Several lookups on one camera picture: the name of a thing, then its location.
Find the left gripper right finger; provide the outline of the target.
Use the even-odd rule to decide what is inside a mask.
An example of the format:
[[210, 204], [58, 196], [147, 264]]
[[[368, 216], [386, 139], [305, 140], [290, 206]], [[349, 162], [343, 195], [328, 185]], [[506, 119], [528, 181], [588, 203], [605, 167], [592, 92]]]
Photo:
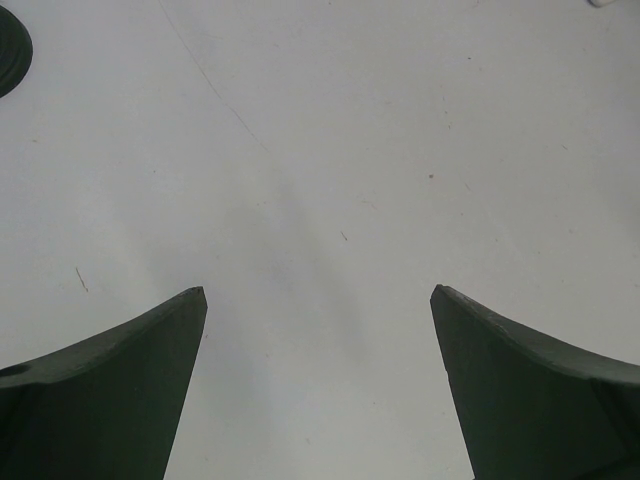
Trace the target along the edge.
[[436, 335], [477, 479], [636, 479], [639, 368], [439, 285]]

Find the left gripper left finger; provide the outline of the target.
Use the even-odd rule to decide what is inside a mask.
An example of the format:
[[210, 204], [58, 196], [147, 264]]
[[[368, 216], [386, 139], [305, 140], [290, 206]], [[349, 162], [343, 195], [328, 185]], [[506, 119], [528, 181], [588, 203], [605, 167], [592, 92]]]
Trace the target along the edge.
[[1, 371], [4, 479], [161, 479], [204, 332], [193, 287]]

